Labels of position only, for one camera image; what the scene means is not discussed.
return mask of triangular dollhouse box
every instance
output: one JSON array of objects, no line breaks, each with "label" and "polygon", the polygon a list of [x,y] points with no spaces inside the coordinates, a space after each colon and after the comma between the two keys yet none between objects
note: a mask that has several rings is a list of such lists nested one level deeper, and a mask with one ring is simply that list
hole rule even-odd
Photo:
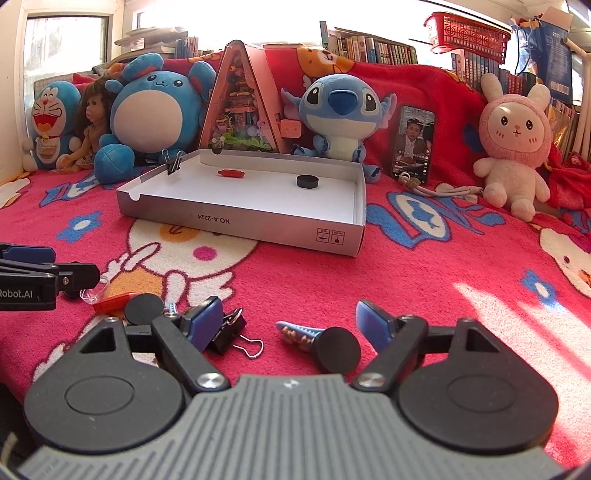
[{"label": "triangular dollhouse box", "polygon": [[199,148],[291,153],[282,102],[263,48],[233,40],[213,86]]}]

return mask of phone screen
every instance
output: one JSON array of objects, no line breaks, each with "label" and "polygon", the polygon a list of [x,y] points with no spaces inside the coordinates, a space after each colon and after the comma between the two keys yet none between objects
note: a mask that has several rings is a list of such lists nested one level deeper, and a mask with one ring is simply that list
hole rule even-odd
[{"label": "phone screen", "polygon": [[400,127],[396,137],[391,176],[395,179],[403,172],[427,183],[435,114],[429,110],[403,106],[400,113]]}]

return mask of blue gripper pad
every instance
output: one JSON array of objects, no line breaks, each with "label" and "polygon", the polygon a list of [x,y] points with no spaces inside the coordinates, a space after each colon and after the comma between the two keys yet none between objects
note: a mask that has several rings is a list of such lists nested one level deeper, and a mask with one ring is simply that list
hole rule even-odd
[{"label": "blue gripper pad", "polygon": [[277,322],[275,326],[280,332],[283,332],[283,329],[287,327],[289,330],[295,332],[297,339],[301,339],[305,336],[309,338],[316,338],[324,330],[322,328],[304,327],[303,325],[296,325],[295,323],[290,322]]},{"label": "blue gripper pad", "polygon": [[355,309],[357,328],[377,353],[380,353],[394,338],[388,319],[383,317],[385,312],[381,310],[371,302],[363,300],[357,303]]},{"label": "blue gripper pad", "polygon": [[56,253],[50,247],[10,245],[4,251],[0,250],[0,258],[33,264],[54,263],[56,261]]},{"label": "blue gripper pad", "polygon": [[187,335],[189,342],[200,352],[205,350],[205,347],[223,325],[222,301],[215,297],[215,300],[208,299],[206,302],[208,304],[190,318],[191,326]]}]

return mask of blue plush toy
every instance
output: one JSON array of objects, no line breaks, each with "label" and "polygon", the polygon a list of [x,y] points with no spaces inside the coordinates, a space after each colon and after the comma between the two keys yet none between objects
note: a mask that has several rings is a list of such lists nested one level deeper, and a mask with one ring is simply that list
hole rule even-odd
[{"label": "blue plush toy", "polygon": [[[366,155],[363,140],[377,129],[388,128],[396,109],[396,95],[388,95],[382,102],[363,80],[337,73],[316,80],[298,98],[281,89],[283,98],[293,103],[300,120],[317,133],[314,150],[297,145],[295,155],[327,157],[363,163]],[[379,180],[380,169],[363,165],[365,181]]]},{"label": "blue plush toy", "polygon": [[125,66],[122,77],[108,80],[105,87],[117,93],[111,109],[111,134],[100,138],[95,155],[95,177],[103,184],[130,178],[135,154],[163,162],[195,139],[203,125],[207,102],[216,73],[209,63],[196,62],[189,76],[162,71],[163,58],[146,53]]},{"label": "blue plush toy", "polygon": [[33,152],[22,157],[25,171],[52,170],[60,155],[80,147],[72,134],[79,103],[80,92],[70,82],[53,82],[41,91],[29,114],[31,138],[22,143],[24,151]]}]

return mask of red blanket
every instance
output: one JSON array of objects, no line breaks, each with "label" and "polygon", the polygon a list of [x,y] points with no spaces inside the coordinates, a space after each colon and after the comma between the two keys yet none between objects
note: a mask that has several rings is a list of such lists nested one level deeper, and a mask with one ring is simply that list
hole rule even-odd
[{"label": "red blanket", "polygon": [[[302,94],[310,76],[331,73],[294,50],[268,52],[277,86]],[[187,61],[167,62],[188,69]],[[483,99],[452,74],[431,67],[349,65],[380,96],[437,115],[433,179],[473,184],[482,153],[475,136]],[[397,128],[368,139],[370,159],[387,164]],[[383,177],[367,187],[367,227],[357,258],[213,235],[122,217],[113,187],[91,173],[38,172],[0,186],[2,241],[51,245],[59,261],[97,263],[111,294],[153,292],[180,309],[210,295],[245,309],[245,335],[265,341],[252,361],[236,349],[211,360],[232,381],[240,374],[311,374],[310,357],[285,345],[278,320],[340,325],[375,352],[355,326],[367,298],[394,315],[434,325],[473,316],[525,358],[557,390],[560,412],[547,451],[564,466],[591,455],[591,273],[587,238],[557,219],[532,225],[506,212],[458,199],[424,199]],[[571,212],[573,224],[580,223]],[[22,399],[31,382],[96,322],[81,301],[59,299],[53,312],[0,313],[0,380]]]}]

